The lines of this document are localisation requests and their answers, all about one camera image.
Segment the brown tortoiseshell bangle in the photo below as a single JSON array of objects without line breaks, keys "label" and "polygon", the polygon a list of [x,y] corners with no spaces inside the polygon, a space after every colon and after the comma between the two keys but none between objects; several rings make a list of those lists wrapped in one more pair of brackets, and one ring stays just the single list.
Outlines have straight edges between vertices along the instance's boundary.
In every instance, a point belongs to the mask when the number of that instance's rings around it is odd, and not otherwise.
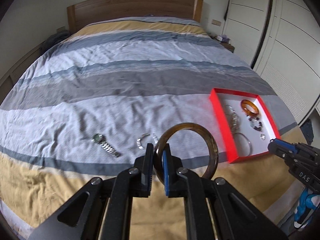
[{"label": "brown tortoiseshell bangle", "polygon": [[201,168],[203,178],[212,179],[219,163],[219,149],[210,131],[199,124],[184,122],[167,129],[154,149],[154,171],[159,181],[164,181],[163,157],[169,144],[171,154],[181,159],[182,166]]}]

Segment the thin silver bangle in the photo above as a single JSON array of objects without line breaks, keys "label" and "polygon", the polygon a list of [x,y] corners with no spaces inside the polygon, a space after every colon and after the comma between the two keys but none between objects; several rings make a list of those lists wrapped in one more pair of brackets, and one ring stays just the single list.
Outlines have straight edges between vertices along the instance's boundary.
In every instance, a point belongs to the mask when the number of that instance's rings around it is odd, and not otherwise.
[{"label": "thin silver bangle", "polygon": [[248,157],[253,151],[252,143],[250,140],[242,133],[234,133],[233,139],[238,150],[238,155],[241,157]]}]

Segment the red jewelry box tray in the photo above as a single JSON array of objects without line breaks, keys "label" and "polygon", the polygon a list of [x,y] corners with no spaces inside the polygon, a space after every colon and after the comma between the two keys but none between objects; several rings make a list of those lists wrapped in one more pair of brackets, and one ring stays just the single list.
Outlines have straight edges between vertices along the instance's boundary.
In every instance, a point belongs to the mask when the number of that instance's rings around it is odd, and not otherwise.
[{"label": "red jewelry box tray", "polygon": [[[236,163],[268,154],[272,139],[280,139],[276,124],[262,98],[257,94],[237,90],[214,88],[209,99],[212,103],[219,129],[225,144],[226,158]],[[259,109],[256,117],[247,116],[241,109],[242,100],[253,102]],[[252,143],[253,151],[248,157],[238,155],[233,139],[234,133],[244,134]]]}]

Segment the silver watch green dial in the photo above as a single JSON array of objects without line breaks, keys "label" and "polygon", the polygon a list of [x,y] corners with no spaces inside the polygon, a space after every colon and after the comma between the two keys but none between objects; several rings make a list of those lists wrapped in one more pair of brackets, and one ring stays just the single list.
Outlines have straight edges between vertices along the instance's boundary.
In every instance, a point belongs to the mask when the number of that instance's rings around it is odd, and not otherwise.
[{"label": "silver watch green dial", "polygon": [[113,157],[120,157],[120,153],[116,151],[107,141],[106,137],[100,133],[96,133],[92,137],[92,142],[100,145],[108,154],[112,155]]}]

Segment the orange amber bangle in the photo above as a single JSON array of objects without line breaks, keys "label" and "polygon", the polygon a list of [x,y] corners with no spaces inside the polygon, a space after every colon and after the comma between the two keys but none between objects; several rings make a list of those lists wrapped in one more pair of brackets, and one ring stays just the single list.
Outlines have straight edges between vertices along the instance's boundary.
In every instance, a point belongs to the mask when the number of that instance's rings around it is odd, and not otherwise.
[{"label": "orange amber bangle", "polygon": [[249,100],[246,100],[246,99],[242,100],[240,102],[240,106],[247,116],[256,117],[259,115],[259,109],[253,102]]}]

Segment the striped bed duvet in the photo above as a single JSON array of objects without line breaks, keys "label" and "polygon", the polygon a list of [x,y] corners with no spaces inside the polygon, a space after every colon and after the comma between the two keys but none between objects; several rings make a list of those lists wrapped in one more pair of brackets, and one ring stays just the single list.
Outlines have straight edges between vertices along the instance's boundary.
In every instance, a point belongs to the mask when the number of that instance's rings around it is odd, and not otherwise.
[{"label": "striped bed duvet", "polygon": [[[274,223],[295,208],[303,185],[268,154],[227,163],[209,96],[214,88],[257,94],[281,137],[304,141],[290,110],[246,62],[195,21],[129,17],[92,23],[53,46],[1,104],[1,213],[14,235],[32,231],[91,178],[108,179],[170,127],[199,124],[219,149],[226,178]],[[92,142],[100,133],[116,158]]]}]

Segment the wooden nightstand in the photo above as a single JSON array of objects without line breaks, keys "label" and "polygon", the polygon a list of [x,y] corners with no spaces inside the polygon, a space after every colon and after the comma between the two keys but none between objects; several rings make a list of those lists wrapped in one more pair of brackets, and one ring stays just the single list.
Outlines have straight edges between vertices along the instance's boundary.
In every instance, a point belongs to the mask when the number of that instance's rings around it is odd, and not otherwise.
[{"label": "wooden nightstand", "polygon": [[215,41],[217,41],[219,44],[221,44],[224,48],[226,48],[227,50],[229,50],[230,52],[234,53],[235,47],[232,46],[231,44],[229,44],[228,42],[222,42],[220,40],[217,39],[217,36],[213,37],[213,39]]}]

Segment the white sliding wardrobe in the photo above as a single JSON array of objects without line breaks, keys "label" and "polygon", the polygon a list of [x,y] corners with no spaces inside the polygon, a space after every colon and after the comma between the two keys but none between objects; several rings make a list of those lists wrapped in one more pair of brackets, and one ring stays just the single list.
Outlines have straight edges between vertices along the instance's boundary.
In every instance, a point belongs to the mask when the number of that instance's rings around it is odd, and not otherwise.
[{"label": "white sliding wardrobe", "polygon": [[319,25],[303,0],[229,0],[223,32],[298,124],[319,110]]}]

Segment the dark clothes pile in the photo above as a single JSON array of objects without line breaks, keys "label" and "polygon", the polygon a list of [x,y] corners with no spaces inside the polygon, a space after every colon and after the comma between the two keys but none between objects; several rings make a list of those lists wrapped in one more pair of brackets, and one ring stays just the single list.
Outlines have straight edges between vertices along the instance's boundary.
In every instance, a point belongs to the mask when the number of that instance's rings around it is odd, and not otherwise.
[{"label": "dark clothes pile", "polygon": [[41,53],[44,54],[46,51],[48,51],[50,48],[52,48],[56,44],[70,37],[70,35],[71,33],[68,30],[63,30],[49,36],[41,45]]}]

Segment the low wooden side cabinet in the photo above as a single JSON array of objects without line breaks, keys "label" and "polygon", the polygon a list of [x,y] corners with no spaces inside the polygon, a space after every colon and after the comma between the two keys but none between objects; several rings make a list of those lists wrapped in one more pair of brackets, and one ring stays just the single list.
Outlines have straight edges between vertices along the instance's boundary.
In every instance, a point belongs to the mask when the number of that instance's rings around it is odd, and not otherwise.
[{"label": "low wooden side cabinet", "polygon": [[1,78],[0,103],[4,101],[24,72],[43,54],[41,42],[20,58]]}]

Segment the wooden headboard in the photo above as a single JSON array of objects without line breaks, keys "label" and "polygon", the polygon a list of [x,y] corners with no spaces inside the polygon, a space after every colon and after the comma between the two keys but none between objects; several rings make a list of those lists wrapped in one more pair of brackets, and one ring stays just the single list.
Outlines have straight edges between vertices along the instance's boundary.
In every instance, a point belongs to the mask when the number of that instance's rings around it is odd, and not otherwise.
[{"label": "wooden headboard", "polygon": [[67,8],[68,26],[76,33],[88,24],[123,17],[178,17],[200,22],[203,0],[86,0]]}]

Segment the wall power outlet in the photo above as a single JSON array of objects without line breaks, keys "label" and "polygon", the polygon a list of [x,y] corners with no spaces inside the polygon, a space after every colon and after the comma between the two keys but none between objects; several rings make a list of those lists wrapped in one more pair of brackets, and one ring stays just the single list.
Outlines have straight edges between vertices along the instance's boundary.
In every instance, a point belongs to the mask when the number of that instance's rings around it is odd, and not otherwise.
[{"label": "wall power outlet", "polygon": [[56,30],[56,32],[57,33],[60,33],[60,32],[62,32],[62,31],[65,31],[65,26],[63,26],[63,27],[59,27],[57,30]]}]

